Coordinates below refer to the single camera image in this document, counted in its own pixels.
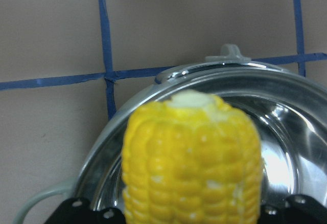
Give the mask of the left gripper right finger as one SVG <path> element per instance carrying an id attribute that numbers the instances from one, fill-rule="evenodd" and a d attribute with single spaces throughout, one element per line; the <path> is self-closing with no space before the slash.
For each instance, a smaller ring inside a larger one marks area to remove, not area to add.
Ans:
<path id="1" fill-rule="evenodd" d="M 326 223 L 326 207 L 311 196 L 293 194 L 281 208 L 261 205 L 260 223 Z"/>

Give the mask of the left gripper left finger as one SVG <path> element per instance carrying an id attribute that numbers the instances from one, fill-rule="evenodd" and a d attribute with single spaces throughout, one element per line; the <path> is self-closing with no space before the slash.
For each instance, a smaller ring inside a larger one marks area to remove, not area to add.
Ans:
<path id="1" fill-rule="evenodd" d="M 118 208 L 109 207 L 100 211 L 90 208 L 86 198 L 68 198 L 64 200 L 45 221 L 46 224 L 97 224 L 125 223 L 125 216 Z"/>

